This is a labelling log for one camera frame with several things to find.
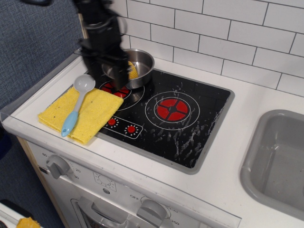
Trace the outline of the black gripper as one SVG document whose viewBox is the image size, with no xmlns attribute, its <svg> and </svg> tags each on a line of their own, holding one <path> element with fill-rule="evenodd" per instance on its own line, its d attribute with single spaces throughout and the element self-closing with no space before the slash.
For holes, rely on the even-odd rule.
<svg viewBox="0 0 304 228">
<path fill-rule="evenodd" d="M 114 86 L 122 89 L 129 81 L 128 55 L 121 49 L 121 33 L 117 18 L 89 24 L 83 22 L 87 38 L 79 41 L 88 73 L 97 82 L 102 80 L 102 65 L 113 66 Z"/>
</svg>

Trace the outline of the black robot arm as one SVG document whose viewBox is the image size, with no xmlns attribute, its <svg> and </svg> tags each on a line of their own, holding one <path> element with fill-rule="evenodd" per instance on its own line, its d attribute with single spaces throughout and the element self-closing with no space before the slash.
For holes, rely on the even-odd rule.
<svg viewBox="0 0 304 228">
<path fill-rule="evenodd" d="M 103 65 L 111 67 L 114 86 L 120 90 L 128 83 L 129 64 L 128 55 L 121 48 L 118 14 L 109 9 L 110 0 L 75 0 L 74 4 L 88 35 L 79 44 L 89 74 L 97 79 Z"/>
</svg>

